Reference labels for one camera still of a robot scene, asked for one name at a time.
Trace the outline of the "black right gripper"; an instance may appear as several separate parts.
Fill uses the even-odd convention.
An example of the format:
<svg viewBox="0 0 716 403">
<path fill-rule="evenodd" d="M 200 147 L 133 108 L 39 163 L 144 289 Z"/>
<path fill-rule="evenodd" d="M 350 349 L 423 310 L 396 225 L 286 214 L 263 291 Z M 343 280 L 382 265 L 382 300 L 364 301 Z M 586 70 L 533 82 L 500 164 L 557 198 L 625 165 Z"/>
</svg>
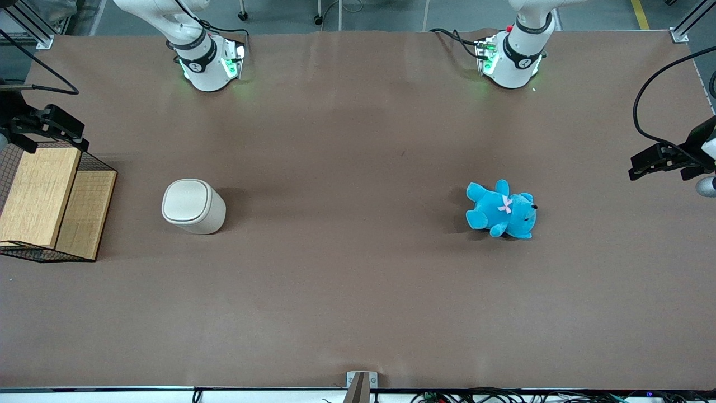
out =
<svg viewBox="0 0 716 403">
<path fill-rule="evenodd" d="M 34 108 L 26 103 L 18 85 L 2 84 L 1 151 L 13 144 L 31 154 L 39 148 L 57 147 L 88 152 L 90 143 L 83 137 L 84 123 L 69 112 L 54 104 L 36 110 L 38 133 L 33 133 L 36 129 L 33 112 Z"/>
</svg>

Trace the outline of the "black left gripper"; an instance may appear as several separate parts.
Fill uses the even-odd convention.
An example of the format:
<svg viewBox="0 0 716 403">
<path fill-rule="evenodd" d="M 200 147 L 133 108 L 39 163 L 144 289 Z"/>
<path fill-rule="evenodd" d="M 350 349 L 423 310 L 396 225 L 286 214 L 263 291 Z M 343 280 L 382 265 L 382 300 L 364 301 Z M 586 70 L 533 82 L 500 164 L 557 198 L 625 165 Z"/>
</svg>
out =
<svg viewBox="0 0 716 403">
<path fill-rule="evenodd" d="M 691 130 L 682 151 L 665 143 L 655 143 L 632 156 L 629 179 L 637 181 L 657 172 L 680 170 L 683 181 L 714 173 L 715 116 Z"/>
</svg>

